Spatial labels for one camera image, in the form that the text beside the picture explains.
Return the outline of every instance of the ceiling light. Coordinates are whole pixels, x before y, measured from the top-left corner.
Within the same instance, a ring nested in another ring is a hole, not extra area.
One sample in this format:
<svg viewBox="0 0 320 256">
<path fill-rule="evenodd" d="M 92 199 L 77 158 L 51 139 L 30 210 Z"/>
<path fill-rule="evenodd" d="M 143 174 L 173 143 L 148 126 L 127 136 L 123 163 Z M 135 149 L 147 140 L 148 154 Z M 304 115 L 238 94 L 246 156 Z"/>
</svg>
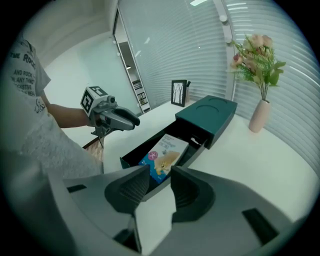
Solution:
<svg viewBox="0 0 320 256">
<path fill-rule="evenodd" d="M 199 4 L 201 4 L 201 3 L 205 2 L 205 1 L 207 1 L 207 0 L 194 0 L 194 1 L 192 1 L 190 3 L 190 5 L 197 6 L 197 5 L 199 5 Z"/>
<path fill-rule="evenodd" d="M 141 51 L 139 50 L 139 51 L 134 55 L 134 57 L 136 58 L 140 53 L 141 53 Z"/>
<path fill-rule="evenodd" d="M 227 4 L 226 7 L 229 6 L 240 6 L 240 5 L 246 5 L 246 2 L 238 2 L 238 3 L 231 3 L 231 4 Z"/>
<path fill-rule="evenodd" d="M 235 7 L 235 8 L 229 8 L 229 11 L 233 11 L 233 10 L 239 10 L 239 9 L 248 9 L 248 7 Z"/>
<path fill-rule="evenodd" d="M 146 45 L 147 43 L 149 43 L 149 41 L 150 41 L 150 37 L 148 37 L 148 38 L 145 40 L 144 44 Z"/>
</svg>

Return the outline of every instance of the framed picture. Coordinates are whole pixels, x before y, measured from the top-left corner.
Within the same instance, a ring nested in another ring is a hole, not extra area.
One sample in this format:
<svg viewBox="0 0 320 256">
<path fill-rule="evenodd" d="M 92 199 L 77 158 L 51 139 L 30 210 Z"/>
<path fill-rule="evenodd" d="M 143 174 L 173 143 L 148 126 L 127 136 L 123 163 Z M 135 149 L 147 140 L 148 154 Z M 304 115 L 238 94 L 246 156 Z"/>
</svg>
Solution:
<svg viewBox="0 0 320 256">
<path fill-rule="evenodd" d="M 173 80 L 171 83 L 171 104 L 184 107 L 186 103 L 187 80 Z"/>
</svg>

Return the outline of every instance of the white table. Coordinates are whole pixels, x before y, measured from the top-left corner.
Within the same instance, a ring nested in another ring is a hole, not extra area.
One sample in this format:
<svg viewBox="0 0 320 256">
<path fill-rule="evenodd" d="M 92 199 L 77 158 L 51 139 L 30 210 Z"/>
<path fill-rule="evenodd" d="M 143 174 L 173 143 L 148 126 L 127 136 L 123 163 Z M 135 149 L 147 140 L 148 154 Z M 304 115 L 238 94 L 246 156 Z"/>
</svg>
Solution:
<svg viewBox="0 0 320 256">
<path fill-rule="evenodd" d="M 174 122 L 175 113 L 181 110 L 167 102 L 142 115 L 134 130 L 108 135 L 104 139 L 104 173 L 121 170 L 119 158 Z M 265 129 L 253 133 L 248 124 L 248 120 L 235 115 L 212 148 L 205 149 L 189 168 L 240 182 L 278 207 L 291 221 L 300 219 L 317 198 L 318 176 L 281 139 Z M 144 255 L 171 230 L 175 211 L 170 186 L 139 205 L 136 218 Z"/>
</svg>

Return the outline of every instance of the book cover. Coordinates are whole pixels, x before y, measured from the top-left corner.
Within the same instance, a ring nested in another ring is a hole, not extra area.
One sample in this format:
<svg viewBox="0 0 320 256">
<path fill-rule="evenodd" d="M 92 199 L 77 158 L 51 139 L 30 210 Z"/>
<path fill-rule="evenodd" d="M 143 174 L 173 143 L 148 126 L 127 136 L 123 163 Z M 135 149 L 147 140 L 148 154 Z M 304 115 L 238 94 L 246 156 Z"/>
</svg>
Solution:
<svg viewBox="0 0 320 256">
<path fill-rule="evenodd" d="M 171 166 L 175 165 L 186 152 L 188 143 L 165 134 L 139 165 L 150 165 L 150 175 L 160 184 L 168 175 Z"/>
</svg>

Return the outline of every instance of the open drawer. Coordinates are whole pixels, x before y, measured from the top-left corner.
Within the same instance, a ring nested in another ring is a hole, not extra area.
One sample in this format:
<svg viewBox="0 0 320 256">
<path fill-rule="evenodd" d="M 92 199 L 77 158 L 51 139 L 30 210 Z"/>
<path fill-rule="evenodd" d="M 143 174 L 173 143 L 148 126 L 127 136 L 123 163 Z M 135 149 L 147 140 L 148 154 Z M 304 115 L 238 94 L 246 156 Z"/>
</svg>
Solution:
<svg viewBox="0 0 320 256">
<path fill-rule="evenodd" d="M 126 169 L 129 167 L 137 166 L 140 160 L 148 154 L 148 152 L 153 148 L 154 145 L 165 135 L 169 134 L 180 140 L 189 143 L 189 146 L 182 156 L 182 158 L 177 162 L 176 166 L 188 167 L 205 149 L 209 133 L 203 129 L 186 122 L 183 119 L 177 119 L 166 128 L 162 129 L 154 136 L 149 138 L 147 141 L 142 143 L 140 146 L 136 147 L 134 150 L 120 158 L 122 168 Z M 164 187 L 170 184 L 170 172 L 163 180 L 162 183 L 158 184 L 151 176 L 149 181 L 149 189 L 146 192 L 143 201 L 148 200 L 153 195 L 161 191 Z"/>
</svg>

